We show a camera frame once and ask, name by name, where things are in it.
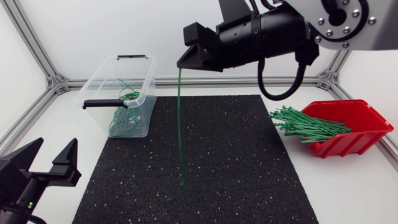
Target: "black rubber mat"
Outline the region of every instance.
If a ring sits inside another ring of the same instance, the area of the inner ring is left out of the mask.
[[[158,97],[146,138],[109,138],[74,223],[318,223],[258,95]]]

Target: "clear plastic container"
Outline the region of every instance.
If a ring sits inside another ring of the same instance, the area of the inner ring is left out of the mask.
[[[74,104],[87,109],[111,138],[147,136],[156,94],[156,59],[145,55],[107,58],[79,91]]]

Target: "red plastic bin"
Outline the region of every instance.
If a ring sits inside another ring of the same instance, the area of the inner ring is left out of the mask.
[[[374,143],[394,130],[375,109],[363,100],[315,101],[303,113],[320,119],[346,123],[352,133],[338,134],[326,142],[309,143],[313,153],[328,156],[364,154]]]

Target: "bundle of green cable ties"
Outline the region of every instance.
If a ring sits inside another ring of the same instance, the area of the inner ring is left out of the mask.
[[[119,92],[120,100],[135,100],[139,96],[139,92],[131,88],[123,80],[119,79],[124,83],[125,87]],[[121,95],[124,90],[131,92]],[[111,137],[125,138],[135,135],[140,130],[141,114],[137,108],[124,108],[119,107],[113,114],[113,120],[109,125],[109,135]]]
[[[278,111],[270,112],[269,117],[285,121],[274,123],[274,126],[285,130],[285,136],[299,135],[303,143],[325,142],[337,134],[351,132],[345,123],[313,118],[292,107],[283,106]]]

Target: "white wall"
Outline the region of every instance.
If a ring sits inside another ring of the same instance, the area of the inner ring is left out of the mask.
[[[58,71],[71,79],[88,78],[107,57],[148,54],[158,59],[157,77],[176,77],[177,60],[186,51],[182,29],[199,22],[215,30],[223,19],[216,0],[20,0],[30,22]],[[260,0],[257,5],[265,8]],[[307,76],[329,64],[334,51],[321,56]],[[295,75],[294,54],[267,61],[264,76]],[[252,63],[224,73],[185,71],[184,76],[256,76]]]
[[[367,101],[398,129],[398,50],[354,51],[341,69],[341,86],[350,95]],[[398,131],[391,136],[398,141]]]
[[[45,76],[0,5],[0,137],[45,91]]]

